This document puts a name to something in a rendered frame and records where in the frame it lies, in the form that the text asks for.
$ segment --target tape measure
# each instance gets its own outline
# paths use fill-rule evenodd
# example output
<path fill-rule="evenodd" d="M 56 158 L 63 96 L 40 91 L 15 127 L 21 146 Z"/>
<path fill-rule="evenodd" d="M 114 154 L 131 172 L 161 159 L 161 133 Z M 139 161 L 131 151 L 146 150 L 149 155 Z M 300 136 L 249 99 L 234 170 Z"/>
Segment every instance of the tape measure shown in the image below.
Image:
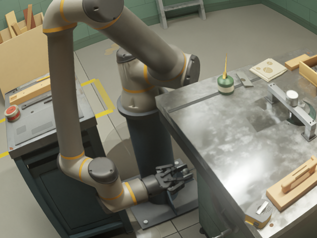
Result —
<path fill-rule="evenodd" d="M 21 112 L 17 105 L 12 105 L 4 111 L 4 115 L 8 122 L 13 123 L 20 118 Z"/>
<path fill-rule="evenodd" d="M 246 210 L 245 222 L 262 229 L 268 224 L 273 212 L 273 204 L 269 200 L 258 200 Z"/>

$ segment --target wooden box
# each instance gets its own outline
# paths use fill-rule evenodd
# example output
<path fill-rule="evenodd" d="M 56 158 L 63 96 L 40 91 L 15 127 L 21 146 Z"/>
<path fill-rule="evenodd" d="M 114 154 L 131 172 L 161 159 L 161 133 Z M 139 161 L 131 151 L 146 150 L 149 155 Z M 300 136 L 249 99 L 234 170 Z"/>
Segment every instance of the wooden box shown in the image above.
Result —
<path fill-rule="evenodd" d="M 311 69 L 317 65 L 317 55 L 299 61 L 299 74 L 317 87 L 317 73 Z"/>
<path fill-rule="evenodd" d="M 5 93 L 49 72 L 48 38 L 43 34 L 43 13 L 34 16 L 35 28 L 14 38 L 8 28 L 0 31 L 0 89 Z M 20 29 L 26 21 L 18 22 Z"/>

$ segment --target orange stripe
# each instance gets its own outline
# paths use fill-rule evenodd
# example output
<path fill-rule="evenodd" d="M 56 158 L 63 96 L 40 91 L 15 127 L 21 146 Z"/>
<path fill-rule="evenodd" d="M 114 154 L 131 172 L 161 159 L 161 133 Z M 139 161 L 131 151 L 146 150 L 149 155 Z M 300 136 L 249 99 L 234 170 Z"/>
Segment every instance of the orange stripe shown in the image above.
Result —
<path fill-rule="evenodd" d="M 106 29 L 108 27 L 111 27 L 113 24 L 115 24 L 116 21 L 118 21 L 118 19 L 121 17 L 121 14 L 117 17 L 117 19 L 112 20 L 110 23 L 108 23 L 108 24 L 106 24 L 106 25 L 104 25 L 102 27 L 93 28 L 93 29 L 95 29 L 95 30 L 103 30 L 103 29 Z"/>
<path fill-rule="evenodd" d="M 145 82 L 148 85 L 151 85 L 148 79 L 148 67 L 146 65 L 144 65 L 144 68 L 143 68 L 143 75 L 144 75 Z"/>
<path fill-rule="evenodd" d="M 60 12 L 60 15 L 61 15 L 61 18 L 67 22 L 67 23 L 71 23 L 69 20 L 66 19 L 65 15 L 64 15 L 64 1 L 65 0 L 61 0 L 60 1 L 60 5 L 59 5 L 59 12 Z"/>
<path fill-rule="evenodd" d="M 131 197 L 132 197 L 132 200 L 133 200 L 134 205 L 138 205 L 136 196 L 135 196 L 135 194 L 133 193 L 132 188 L 130 187 L 130 185 L 128 184 L 128 182 L 125 182 L 124 184 L 125 184 L 125 186 L 127 187 L 127 189 L 128 189 L 129 192 L 130 192 L 130 195 L 131 195 Z"/>
<path fill-rule="evenodd" d="M 153 85 L 153 86 L 151 86 L 151 87 L 148 87 L 148 88 L 146 88 L 146 89 L 142 89 L 142 90 L 129 90 L 129 89 L 126 89 L 126 88 L 124 88 L 124 87 L 122 87 L 122 88 L 123 88 L 124 91 L 126 91 L 126 92 L 128 92 L 128 93 L 131 93 L 131 94 L 139 94 L 139 93 L 147 92 L 147 91 L 153 89 L 154 87 L 155 87 L 155 85 Z"/>
<path fill-rule="evenodd" d="M 63 155 L 60 155 L 62 158 L 64 158 L 65 160 L 76 160 L 80 157 L 82 157 L 84 155 L 85 151 L 83 151 L 80 155 L 77 155 L 77 156 L 74 156 L 74 157 L 66 157 L 66 156 L 63 156 Z"/>
<path fill-rule="evenodd" d="M 85 158 L 84 160 L 83 160 L 83 162 L 81 163 L 81 165 L 80 165 L 80 168 L 79 168 L 79 178 L 80 178 L 80 180 L 82 181 L 82 182 L 84 182 L 83 180 L 82 180 L 82 168 L 83 168 L 83 166 L 84 166 L 84 163 L 87 161 L 87 160 L 89 160 L 90 158 Z"/>
<path fill-rule="evenodd" d="M 158 80 L 158 81 L 161 81 L 161 82 L 169 82 L 169 81 L 172 81 L 174 79 L 177 79 L 179 76 L 182 75 L 182 73 L 184 72 L 185 68 L 186 68 L 186 57 L 185 57 L 185 54 L 182 53 L 184 55 L 184 66 L 182 67 L 182 70 L 180 71 L 180 73 L 176 76 L 176 77 L 173 77 L 172 79 L 169 79 L 169 80 Z"/>
<path fill-rule="evenodd" d="M 123 193 L 124 193 L 124 189 L 122 188 L 121 193 L 120 193 L 118 196 L 115 196 L 115 197 L 113 197 L 113 198 L 104 198 L 104 197 L 100 196 L 99 194 L 98 194 L 98 195 L 99 195 L 99 197 L 101 197 L 103 200 L 111 201 L 111 200 L 115 200 L 115 199 L 120 198 L 120 196 L 121 196 Z"/>
<path fill-rule="evenodd" d="M 77 26 L 77 22 L 69 24 L 69 25 L 64 25 L 60 27 L 55 27 L 55 28 L 50 28 L 50 29 L 43 29 L 43 33 L 53 33 L 53 32 L 61 32 L 70 28 L 74 28 Z"/>

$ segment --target green wall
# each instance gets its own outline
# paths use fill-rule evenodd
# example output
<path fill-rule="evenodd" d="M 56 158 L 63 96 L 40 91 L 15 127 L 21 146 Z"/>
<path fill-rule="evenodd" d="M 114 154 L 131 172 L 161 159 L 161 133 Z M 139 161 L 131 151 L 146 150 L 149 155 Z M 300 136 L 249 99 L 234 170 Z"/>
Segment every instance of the green wall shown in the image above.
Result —
<path fill-rule="evenodd" d="M 0 0 L 0 31 L 7 28 L 5 14 L 14 10 L 17 21 L 24 19 L 23 9 L 33 4 L 33 14 L 45 12 L 52 0 Z M 163 0 L 164 5 L 171 5 L 186 0 Z M 317 0 L 203 0 L 206 12 L 214 12 L 229 8 L 264 4 L 283 14 L 317 35 Z M 125 0 L 124 5 L 136 14 L 148 26 L 158 24 L 159 16 L 155 0 Z M 166 12 L 168 20 L 184 16 L 197 15 L 197 7 L 188 7 Z M 79 23 L 74 30 L 74 50 L 107 39 L 97 30 Z"/>

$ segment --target metal table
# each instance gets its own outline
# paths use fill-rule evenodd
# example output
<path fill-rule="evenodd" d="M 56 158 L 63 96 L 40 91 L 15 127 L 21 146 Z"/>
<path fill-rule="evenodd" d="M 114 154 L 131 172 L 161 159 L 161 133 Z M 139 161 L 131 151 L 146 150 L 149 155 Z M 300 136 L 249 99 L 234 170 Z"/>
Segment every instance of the metal table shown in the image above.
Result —
<path fill-rule="evenodd" d="M 6 93 L 5 107 L 10 106 L 9 97 L 12 94 L 36 84 L 37 79 L 48 75 L 45 74 Z M 22 105 L 49 93 L 50 91 L 18 105 L 21 117 L 17 121 L 6 120 L 9 154 L 36 201 L 62 238 L 88 238 L 117 228 L 124 228 L 127 233 L 133 232 L 125 210 L 111 215 L 105 214 L 95 198 L 97 191 L 94 187 L 68 177 L 58 170 L 56 158 L 60 149 L 56 128 L 45 126 L 48 124 L 47 120 L 50 125 L 55 124 L 52 101 L 41 101 L 22 110 Z M 97 120 L 77 79 L 76 94 L 83 116 L 79 121 L 85 154 L 91 158 L 105 157 L 97 130 Z M 25 124 L 25 128 L 17 132 L 19 121 Z M 20 143 L 17 135 L 20 136 L 27 130 L 31 130 L 36 137 Z"/>
<path fill-rule="evenodd" d="M 307 53 L 315 55 L 303 48 L 273 59 L 284 65 Z M 285 106 L 278 103 L 272 107 L 264 99 L 268 83 L 249 71 L 258 63 L 227 73 L 235 85 L 230 96 L 218 93 L 217 75 L 162 94 L 156 97 L 156 104 L 161 121 L 244 236 L 289 237 L 317 213 L 317 187 L 283 212 L 274 207 L 272 227 L 260 230 L 244 222 L 245 212 L 253 202 L 268 200 L 269 187 L 316 156 L 317 139 L 307 142 L 301 135 L 305 127 L 286 121 Z M 237 71 L 244 72 L 254 87 L 244 88 Z M 269 83 L 284 92 L 297 91 L 299 99 L 317 109 L 316 87 L 299 69 L 288 70 Z"/>

